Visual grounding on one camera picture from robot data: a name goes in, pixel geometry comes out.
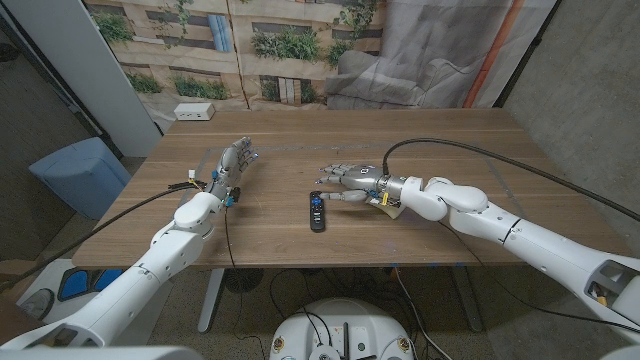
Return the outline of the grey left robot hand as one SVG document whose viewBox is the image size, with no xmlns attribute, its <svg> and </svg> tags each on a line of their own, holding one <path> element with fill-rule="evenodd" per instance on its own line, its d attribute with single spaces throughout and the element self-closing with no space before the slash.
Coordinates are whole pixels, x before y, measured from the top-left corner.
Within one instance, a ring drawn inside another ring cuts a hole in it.
<svg viewBox="0 0 640 360">
<path fill-rule="evenodd" d="M 221 201 L 225 200 L 231 189 L 239 183 L 242 173 L 257 157 L 250 137 L 235 141 L 222 152 L 212 172 L 212 181 L 205 191 Z"/>
</svg>

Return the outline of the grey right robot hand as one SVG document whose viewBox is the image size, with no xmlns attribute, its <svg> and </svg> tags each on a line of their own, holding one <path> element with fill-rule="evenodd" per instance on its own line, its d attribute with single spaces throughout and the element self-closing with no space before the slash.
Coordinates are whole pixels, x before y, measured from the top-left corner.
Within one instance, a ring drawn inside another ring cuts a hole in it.
<svg viewBox="0 0 640 360">
<path fill-rule="evenodd" d="M 378 191 L 378 182 L 384 173 L 373 165 L 332 164 L 323 169 L 326 176 L 319 179 L 321 183 L 341 184 L 346 190 L 342 192 L 322 192 L 323 200 L 339 200 L 346 202 L 362 202 L 371 191 Z"/>
</svg>

